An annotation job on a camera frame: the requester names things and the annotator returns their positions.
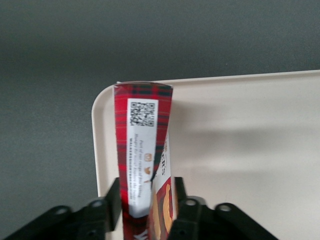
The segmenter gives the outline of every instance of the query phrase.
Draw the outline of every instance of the cookie image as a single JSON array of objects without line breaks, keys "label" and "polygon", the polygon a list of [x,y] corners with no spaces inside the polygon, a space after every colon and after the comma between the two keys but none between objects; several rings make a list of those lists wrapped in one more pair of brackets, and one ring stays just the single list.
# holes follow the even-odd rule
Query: cookie image
[{"label": "cookie image", "polygon": [[172,226],[172,218],[170,216],[170,185],[165,187],[165,196],[163,199],[163,218],[166,232],[169,233]]},{"label": "cookie image", "polygon": [[146,167],[146,168],[144,169],[144,172],[145,172],[146,174],[150,174],[150,173],[151,173],[150,167]]},{"label": "cookie image", "polygon": [[161,237],[160,219],[159,219],[157,195],[155,192],[153,194],[152,214],[153,214],[153,225],[154,225],[155,238],[157,240],[160,240],[160,237]]}]

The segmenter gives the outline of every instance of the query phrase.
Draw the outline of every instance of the white tray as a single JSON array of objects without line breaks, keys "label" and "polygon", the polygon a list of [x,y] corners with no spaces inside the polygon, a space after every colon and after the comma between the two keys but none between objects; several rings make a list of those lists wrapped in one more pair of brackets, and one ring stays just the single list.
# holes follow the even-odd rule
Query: white tray
[{"label": "white tray", "polygon": [[[173,85],[171,171],[188,195],[233,203],[281,240],[320,239],[320,70],[160,82]],[[111,86],[92,125],[103,196],[118,176]]]}]

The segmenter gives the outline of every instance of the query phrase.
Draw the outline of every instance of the gray wall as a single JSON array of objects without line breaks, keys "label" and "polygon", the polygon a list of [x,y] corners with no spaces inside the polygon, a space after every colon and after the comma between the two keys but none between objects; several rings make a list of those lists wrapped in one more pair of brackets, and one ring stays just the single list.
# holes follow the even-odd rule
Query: gray wall
[{"label": "gray wall", "polygon": [[316,70],[319,39],[319,0],[0,1],[0,238],[97,196],[107,86]]}]

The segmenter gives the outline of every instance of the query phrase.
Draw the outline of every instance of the screw hole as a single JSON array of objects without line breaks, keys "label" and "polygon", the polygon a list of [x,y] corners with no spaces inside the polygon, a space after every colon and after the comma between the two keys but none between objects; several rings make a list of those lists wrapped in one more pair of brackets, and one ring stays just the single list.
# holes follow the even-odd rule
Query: screw hole
[{"label": "screw hole", "polygon": [[182,235],[182,236],[183,236],[183,235],[186,235],[186,231],[185,231],[185,230],[180,230],[180,231],[179,231],[179,234]]},{"label": "screw hole", "polygon": [[89,232],[87,233],[87,235],[88,235],[89,237],[93,237],[94,235],[96,235],[96,230],[91,230],[91,231],[89,231]]}]

